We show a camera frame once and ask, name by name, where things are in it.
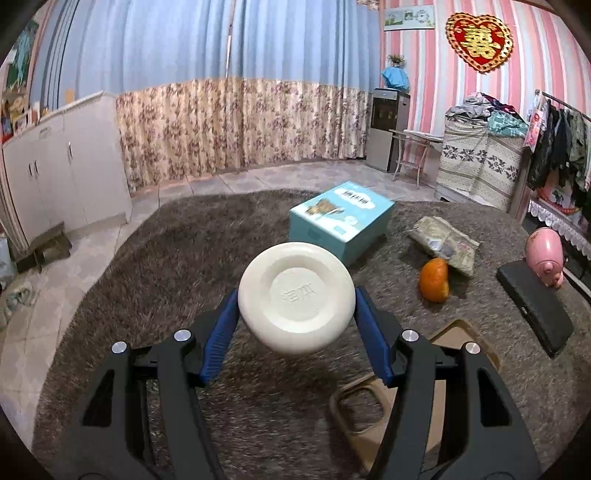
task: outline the framed picture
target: framed picture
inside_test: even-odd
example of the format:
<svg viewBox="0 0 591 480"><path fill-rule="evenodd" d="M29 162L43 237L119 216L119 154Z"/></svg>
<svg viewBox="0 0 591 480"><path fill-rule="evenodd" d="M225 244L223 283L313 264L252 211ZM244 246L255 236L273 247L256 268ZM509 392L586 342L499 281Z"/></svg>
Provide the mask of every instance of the framed picture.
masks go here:
<svg viewBox="0 0 591 480"><path fill-rule="evenodd" d="M435 28L435 10L432 5L387 8L384 30L417 30Z"/></svg>
<svg viewBox="0 0 591 480"><path fill-rule="evenodd" d="M14 135L18 136L18 135L22 134L27 129L27 125L28 125L28 115L26 113L17 117L14 121Z"/></svg>
<svg viewBox="0 0 591 480"><path fill-rule="evenodd" d="M39 24L34 20L30 20L18 36L9 54L9 66L6 78L7 90L27 87L33 44L35 43L35 36L38 30Z"/></svg>

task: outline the pink striped wallpaper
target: pink striped wallpaper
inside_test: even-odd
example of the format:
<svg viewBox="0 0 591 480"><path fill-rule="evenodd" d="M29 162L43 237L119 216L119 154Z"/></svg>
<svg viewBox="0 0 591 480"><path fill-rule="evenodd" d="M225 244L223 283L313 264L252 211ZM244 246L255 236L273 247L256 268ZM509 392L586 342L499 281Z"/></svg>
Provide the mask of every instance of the pink striped wallpaper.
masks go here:
<svg viewBox="0 0 591 480"><path fill-rule="evenodd" d="M434 5L435 30L382 31L382 66L403 53L411 85L409 128L443 134L445 112L476 91L510 103L525 116L536 88L591 115L591 64L560 17L513 0L382 0L386 8ZM449 46L455 12L494 15L513 33L515 47L499 69L480 74Z"/></svg>

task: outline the tiled floor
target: tiled floor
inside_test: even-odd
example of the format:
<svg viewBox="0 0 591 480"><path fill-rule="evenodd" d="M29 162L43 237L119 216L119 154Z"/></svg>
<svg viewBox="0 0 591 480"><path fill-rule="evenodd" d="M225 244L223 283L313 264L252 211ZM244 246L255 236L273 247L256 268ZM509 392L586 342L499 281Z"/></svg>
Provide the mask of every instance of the tiled floor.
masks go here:
<svg viewBox="0 0 591 480"><path fill-rule="evenodd" d="M392 182L391 177L357 161L315 161L149 187L134 196L129 223L76 240L70 258L50 264L41 274L29 272L15 280L11 288L28 279L39 290L35 305L20 306L0 335L0 403L24 443L30 447L43 382L78 304L117 249L160 205L192 195L281 188L327 190L346 180L392 200L434 200L431 187L417 190L413 179L398 176Z"/></svg>

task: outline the potted plant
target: potted plant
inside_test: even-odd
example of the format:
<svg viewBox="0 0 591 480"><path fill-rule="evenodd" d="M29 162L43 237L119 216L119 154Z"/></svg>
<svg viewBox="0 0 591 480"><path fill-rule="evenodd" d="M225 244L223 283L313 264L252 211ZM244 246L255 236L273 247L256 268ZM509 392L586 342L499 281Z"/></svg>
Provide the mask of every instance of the potted plant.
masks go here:
<svg viewBox="0 0 591 480"><path fill-rule="evenodd" d="M398 53L391 53L390 55L388 55L388 61L390 62L390 65L392 67L404 68L404 65L406 64L406 60L404 60L404 55Z"/></svg>

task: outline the white cabinet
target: white cabinet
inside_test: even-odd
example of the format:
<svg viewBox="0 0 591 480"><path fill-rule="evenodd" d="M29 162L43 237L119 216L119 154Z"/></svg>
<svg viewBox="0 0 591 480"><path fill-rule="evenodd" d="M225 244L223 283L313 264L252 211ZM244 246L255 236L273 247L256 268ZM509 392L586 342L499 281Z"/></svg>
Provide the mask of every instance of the white cabinet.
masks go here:
<svg viewBox="0 0 591 480"><path fill-rule="evenodd" d="M110 218L129 219L114 97L99 93L53 112L3 151L29 244L61 222L68 232Z"/></svg>
<svg viewBox="0 0 591 480"><path fill-rule="evenodd" d="M110 100L113 105L108 108ZM76 121L71 122L74 113ZM88 223L119 214L121 199L129 198L129 190L115 124L115 99L72 112L65 120L70 171Z"/></svg>
<svg viewBox="0 0 591 480"><path fill-rule="evenodd" d="M41 201L51 225L64 222L66 231L85 226L86 215L67 161L64 132L33 142L34 170Z"/></svg>
<svg viewBox="0 0 591 480"><path fill-rule="evenodd" d="M11 159L5 162L10 195L20 228L30 243L48 230L51 223L41 202L33 158L27 147L27 144L21 142L10 142L4 146L4 157Z"/></svg>

